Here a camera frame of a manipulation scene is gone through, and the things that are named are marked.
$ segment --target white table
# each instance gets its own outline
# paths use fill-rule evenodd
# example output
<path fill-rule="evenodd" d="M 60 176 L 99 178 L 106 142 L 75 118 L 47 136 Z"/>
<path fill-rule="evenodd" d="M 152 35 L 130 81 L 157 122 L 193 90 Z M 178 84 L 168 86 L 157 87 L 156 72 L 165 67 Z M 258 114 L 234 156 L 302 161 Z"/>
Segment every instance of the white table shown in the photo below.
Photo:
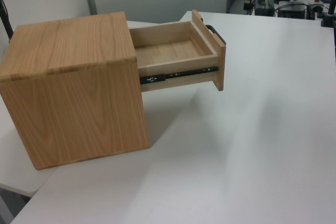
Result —
<path fill-rule="evenodd" d="M 201 15 L 227 41 L 224 91 L 143 93 L 152 147 L 58 167 L 13 224 L 334 223 L 332 29 Z"/>

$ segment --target wooden box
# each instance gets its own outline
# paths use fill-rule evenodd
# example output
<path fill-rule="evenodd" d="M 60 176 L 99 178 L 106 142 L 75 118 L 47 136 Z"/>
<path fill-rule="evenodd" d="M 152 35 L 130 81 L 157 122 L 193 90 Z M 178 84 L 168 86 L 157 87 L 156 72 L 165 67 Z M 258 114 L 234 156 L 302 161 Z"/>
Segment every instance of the wooden box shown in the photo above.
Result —
<path fill-rule="evenodd" d="M 36 169 L 149 147 L 141 91 L 214 81 L 225 45 L 190 22 L 129 29 L 124 13 L 18 26 L 0 94 Z M 216 67 L 214 72 L 186 75 Z M 181 74 L 140 85 L 157 74 Z"/>

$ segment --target wooden panel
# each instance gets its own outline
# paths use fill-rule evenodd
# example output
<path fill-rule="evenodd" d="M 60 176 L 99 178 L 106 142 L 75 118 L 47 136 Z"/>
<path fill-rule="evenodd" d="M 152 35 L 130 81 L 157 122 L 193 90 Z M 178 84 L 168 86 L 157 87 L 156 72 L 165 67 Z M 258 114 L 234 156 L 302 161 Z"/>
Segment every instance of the wooden panel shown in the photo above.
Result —
<path fill-rule="evenodd" d="M 3 83 L 0 93 L 36 169 L 149 147 L 135 62 Z"/>
<path fill-rule="evenodd" d="M 0 82 L 118 61 L 136 61 L 124 13 L 22 25 L 0 66 Z"/>
<path fill-rule="evenodd" d="M 139 68 L 139 76 L 151 76 L 162 73 L 174 73 L 206 67 L 218 67 L 218 55 L 200 56 L 191 59 L 177 60 L 165 64 L 157 63 Z"/>
<path fill-rule="evenodd" d="M 190 23 L 190 40 L 193 42 L 194 46 L 198 51 L 204 52 L 205 55 L 214 55 L 217 54 L 215 49 L 211 46 L 209 41 L 201 33 L 197 27 Z"/>
<path fill-rule="evenodd" d="M 135 48 L 138 67 L 203 56 L 191 40 Z"/>
<path fill-rule="evenodd" d="M 190 22 L 173 22 L 130 29 L 134 47 L 188 40 Z"/>
<path fill-rule="evenodd" d="M 192 11 L 192 25 L 195 26 L 195 29 L 199 29 L 200 33 L 202 33 L 206 40 L 211 44 L 211 46 L 215 49 L 215 51 L 219 55 L 219 71 L 218 78 L 214 82 L 217 89 L 219 91 L 223 90 L 224 87 L 224 70 L 225 70 L 225 53 L 226 53 L 226 45 L 219 39 L 216 34 L 212 34 L 208 30 L 208 28 L 203 24 L 202 17 L 196 10 Z"/>
<path fill-rule="evenodd" d="M 201 73 L 196 74 L 194 76 L 183 76 L 178 78 L 167 79 L 165 81 L 143 84 L 141 85 L 141 91 L 152 91 L 157 89 L 166 89 L 171 87 L 195 84 L 200 82 L 206 81 L 216 81 L 218 78 L 217 72 L 210 72 L 210 73 Z"/>

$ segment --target drawer handle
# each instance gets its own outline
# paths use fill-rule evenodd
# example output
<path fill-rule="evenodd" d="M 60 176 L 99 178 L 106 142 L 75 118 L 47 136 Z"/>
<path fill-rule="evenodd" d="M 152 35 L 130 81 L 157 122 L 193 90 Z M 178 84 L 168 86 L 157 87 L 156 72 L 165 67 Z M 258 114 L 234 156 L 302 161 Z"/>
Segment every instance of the drawer handle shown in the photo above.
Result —
<path fill-rule="evenodd" d="M 226 45 L 225 40 L 221 37 L 221 35 L 216 31 L 216 29 L 211 26 L 211 25 L 205 25 L 206 28 L 208 28 L 210 31 L 212 31 L 213 34 L 217 35 L 219 37 L 219 39 Z"/>
<path fill-rule="evenodd" d="M 215 71 L 218 71 L 218 67 L 200 68 L 200 69 L 195 69 L 195 70 L 188 70 L 188 71 L 168 73 L 168 74 L 162 73 L 162 74 L 157 74 L 154 76 L 140 77 L 140 84 L 143 85 L 143 84 L 148 84 L 148 83 L 165 81 L 166 79 L 171 79 L 171 78 L 178 78 L 178 77 L 183 77 L 183 76 L 193 76 L 195 74 L 209 73 L 209 72 L 215 72 Z"/>

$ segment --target open drawer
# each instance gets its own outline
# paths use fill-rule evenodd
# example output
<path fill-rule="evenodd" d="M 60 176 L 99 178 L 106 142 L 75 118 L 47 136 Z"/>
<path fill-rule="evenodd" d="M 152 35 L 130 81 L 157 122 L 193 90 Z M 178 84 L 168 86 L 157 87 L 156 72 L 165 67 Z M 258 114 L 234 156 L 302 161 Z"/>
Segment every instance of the open drawer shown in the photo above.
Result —
<path fill-rule="evenodd" d="M 130 29 L 138 62 L 141 91 L 213 81 L 223 90 L 225 43 L 192 20 Z"/>

